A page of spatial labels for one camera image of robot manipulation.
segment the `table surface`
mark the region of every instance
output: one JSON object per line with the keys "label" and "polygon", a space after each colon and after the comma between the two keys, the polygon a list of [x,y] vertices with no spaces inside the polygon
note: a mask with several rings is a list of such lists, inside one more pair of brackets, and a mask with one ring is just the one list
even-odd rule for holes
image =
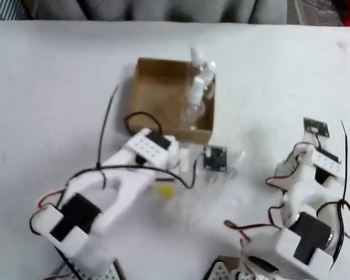
{"label": "table surface", "polygon": [[[127,139],[121,120],[137,58],[188,60],[191,45],[218,66],[211,143],[246,157],[236,176],[169,203],[138,200],[106,239],[127,279],[201,279],[217,255],[238,254],[240,236],[222,222],[266,221],[280,194],[264,178],[302,138],[304,116],[328,122],[341,158],[344,121],[350,202],[350,28],[0,22],[1,279],[41,279],[61,263],[29,232],[35,202],[96,160],[116,84],[103,157]],[[349,240],[329,279],[341,277],[350,279]]]}

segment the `cardboard box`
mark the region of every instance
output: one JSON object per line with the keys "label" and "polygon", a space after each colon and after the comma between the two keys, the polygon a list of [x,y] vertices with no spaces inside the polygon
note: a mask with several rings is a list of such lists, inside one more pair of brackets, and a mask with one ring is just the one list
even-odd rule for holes
{"label": "cardboard box", "polygon": [[[186,95],[187,64],[139,58],[129,110],[153,115],[161,123],[163,133],[174,135],[179,141],[207,144],[214,124],[214,98],[205,102],[205,115],[199,119],[197,129],[179,128],[181,102]],[[136,131],[143,127],[157,130],[156,124],[144,115],[132,117],[129,125]]]}

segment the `black cable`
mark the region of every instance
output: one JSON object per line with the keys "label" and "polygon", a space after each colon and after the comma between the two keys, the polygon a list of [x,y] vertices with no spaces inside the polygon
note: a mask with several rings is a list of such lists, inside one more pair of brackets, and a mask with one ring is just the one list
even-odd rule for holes
{"label": "black cable", "polygon": [[319,139],[319,134],[317,132],[314,132],[314,135],[315,135],[315,138],[317,140],[318,147],[321,149],[321,142],[320,142],[320,139]]}
{"label": "black cable", "polygon": [[346,188],[348,184],[348,135],[346,134],[344,122],[341,121],[341,124],[345,134],[345,184],[344,184],[344,194],[342,195],[342,200],[345,200]]}
{"label": "black cable", "polygon": [[101,167],[99,168],[99,172],[101,173],[101,175],[103,176],[103,187],[102,187],[102,190],[104,190],[106,188],[106,175],[104,173],[104,171],[101,170]]}
{"label": "black cable", "polygon": [[[117,94],[119,89],[119,85],[115,88],[115,90],[113,91],[113,93],[110,96],[110,100],[109,100],[109,104],[107,106],[106,112],[105,112],[105,117],[104,117],[104,122],[103,122],[103,126],[101,128],[101,133],[100,133],[100,139],[99,139],[99,150],[97,152],[97,163],[96,163],[96,168],[100,169],[101,168],[101,149],[102,149],[102,145],[103,145],[103,139],[104,139],[104,134],[105,134],[105,128],[106,128],[106,123],[107,123],[107,118],[109,116],[109,112],[111,109],[111,105],[113,103],[113,99],[114,96]],[[102,189],[106,188],[106,176],[104,174],[104,172],[102,172],[100,170],[101,175],[103,176],[103,187]]]}
{"label": "black cable", "polygon": [[102,166],[100,169],[97,169],[95,167],[92,167],[92,168],[87,168],[87,169],[83,169],[77,173],[75,173],[67,182],[66,186],[68,186],[69,182],[80,176],[80,175],[83,175],[85,173],[88,173],[88,172],[95,172],[95,171],[99,171],[99,170],[108,170],[108,169],[120,169],[120,168],[127,168],[127,169],[148,169],[148,170],[154,170],[154,171],[158,171],[158,172],[162,172],[162,173],[166,173],[166,174],[169,174],[171,176],[173,176],[174,178],[178,179],[185,188],[193,188],[194,187],[194,184],[195,184],[195,176],[196,176],[196,173],[195,173],[195,165],[196,165],[196,161],[194,163],[194,173],[193,173],[193,177],[192,177],[192,183],[190,185],[188,185],[184,180],[183,178],[181,178],[179,175],[171,172],[171,171],[168,171],[167,169],[163,169],[163,168],[158,168],[158,167],[154,167],[154,166],[145,166],[145,165],[128,165],[128,164],[124,164],[124,165],[105,165],[105,166]]}
{"label": "black cable", "polygon": [[321,210],[323,210],[328,205],[336,205],[337,206],[337,217],[338,217],[338,226],[339,226],[339,237],[337,241],[336,248],[334,250],[333,254],[333,264],[337,261],[337,258],[341,252],[342,245],[344,244],[344,236],[346,235],[347,238],[350,239],[350,235],[345,233],[345,226],[344,226],[344,218],[342,217],[342,208],[344,205],[347,206],[350,212],[350,204],[345,200],[346,197],[346,190],[347,190],[347,178],[348,178],[348,137],[346,133],[346,129],[344,127],[344,123],[341,122],[342,127],[344,129],[345,134],[345,183],[344,183],[344,193],[342,195],[342,199],[339,201],[331,201],[323,204],[319,209],[316,211],[316,216],[319,215]]}
{"label": "black cable", "polygon": [[83,280],[83,278],[79,275],[79,273],[76,271],[74,266],[69,262],[68,258],[66,258],[66,256],[63,254],[63,252],[61,252],[59,249],[57,249],[57,247],[55,247],[55,249],[56,249],[57,253],[59,254],[59,256],[62,258],[62,260],[64,261],[64,263],[68,266],[70,271],[75,275],[75,277],[78,280]]}
{"label": "black cable", "polygon": [[138,116],[138,115],[147,116],[147,117],[150,118],[152,121],[154,121],[154,122],[156,123],[156,125],[158,126],[158,133],[163,135],[163,130],[162,130],[162,125],[161,125],[161,123],[160,123],[153,115],[151,115],[151,114],[149,114],[149,113],[147,113],[147,112],[144,112],[144,111],[139,111],[139,112],[133,112],[132,114],[129,114],[128,116],[126,116],[126,117],[123,119],[124,126],[126,127],[127,132],[128,132],[131,136],[134,135],[135,132],[131,129],[129,120],[130,120],[132,117],[135,117],[135,116]]}
{"label": "black cable", "polygon": [[97,168],[99,168],[101,166],[101,149],[102,149],[102,145],[103,145],[103,138],[104,138],[104,134],[105,134],[107,117],[109,116],[111,104],[113,103],[114,96],[117,94],[118,89],[119,89],[119,85],[115,88],[115,90],[111,94],[109,104],[108,104],[106,112],[105,112],[104,122],[103,122],[103,126],[101,128],[101,134],[100,134],[100,140],[99,140],[99,151],[97,153],[97,163],[96,163]]}

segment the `plastic bottle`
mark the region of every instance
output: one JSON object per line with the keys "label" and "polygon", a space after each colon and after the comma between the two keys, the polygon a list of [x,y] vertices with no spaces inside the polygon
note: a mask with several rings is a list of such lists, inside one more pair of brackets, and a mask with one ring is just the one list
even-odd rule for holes
{"label": "plastic bottle", "polygon": [[187,67],[186,91],[188,92],[192,85],[194,77],[203,72],[205,65],[204,53],[197,48],[191,48],[191,62]]}
{"label": "plastic bottle", "polygon": [[198,119],[205,113],[205,104],[202,101],[205,82],[196,76],[181,110],[181,127],[189,130],[197,128]]}
{"label": "plastic bottle", "polygon": [[208,100],[212,99],[214,96],[215,88],[213,80],[215,77],[216,64],[215,62],[207,62],[198,75],[205,82],[204,97]]}

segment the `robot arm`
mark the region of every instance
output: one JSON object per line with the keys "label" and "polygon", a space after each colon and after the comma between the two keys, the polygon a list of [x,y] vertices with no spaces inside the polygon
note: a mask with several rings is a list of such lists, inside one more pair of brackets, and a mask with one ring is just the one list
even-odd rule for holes
{"label": "robot arm", "polygon": [[[172,169],[178,161],[175,137],[145,128],[102,166]],[[106,177],[104,189],[100,172]],[[99,239],[155,180],[156,171],[148,169],[111,168],[84,173],[70,181],[59,208],[48,206],[39,213],[34,228],[67,257],[99,273],[113,259],[99,246]]]}
{"label": "robot arm", "polygon": [[244,247],[252,267],[262,274],[289,279],[326,279],[333,266],[333,252],[340,236],[335,205],[317,216],[317,209],[342,199],[344,169],[330,152],[303,142],[276,168],[274,184],[286,190],[281,209],[283,228],[258,234]]}

